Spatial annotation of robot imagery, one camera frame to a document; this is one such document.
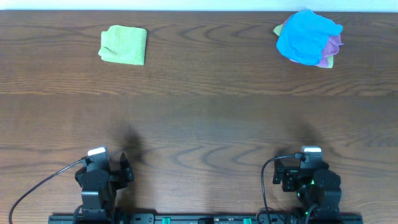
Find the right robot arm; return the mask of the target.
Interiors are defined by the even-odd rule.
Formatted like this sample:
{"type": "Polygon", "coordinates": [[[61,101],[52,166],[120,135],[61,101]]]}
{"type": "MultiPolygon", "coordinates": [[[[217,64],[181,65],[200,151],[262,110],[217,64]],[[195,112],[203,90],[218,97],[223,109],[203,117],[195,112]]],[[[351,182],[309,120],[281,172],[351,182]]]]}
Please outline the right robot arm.
{"type": "Polygon", "coordinates": [[[281,184],[284,192],[295,192],[303,206],[304,222],[335,221],[340,212],[341,178],[329,169],[320,152],[299,152],[285,156],[298,159],[299,166],[286,166],[283,156],[274,161],[273,184],[281,184]]]}

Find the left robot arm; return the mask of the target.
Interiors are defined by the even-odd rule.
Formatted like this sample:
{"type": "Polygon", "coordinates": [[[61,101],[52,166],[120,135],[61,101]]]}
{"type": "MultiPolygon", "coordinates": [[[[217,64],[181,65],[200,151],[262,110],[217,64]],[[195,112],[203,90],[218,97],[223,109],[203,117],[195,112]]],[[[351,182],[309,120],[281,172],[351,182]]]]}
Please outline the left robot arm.
{"type": "Polygon", "coordinates": [[[115,212],[117,191],[134,180],[125,154],[121,154],[120,168],[111,170],[107,152],[83,158],[83,167],[75,173],[82,188],[82,204],[74,211],[73,223],[117,223],[122,216],[115,212]]]}

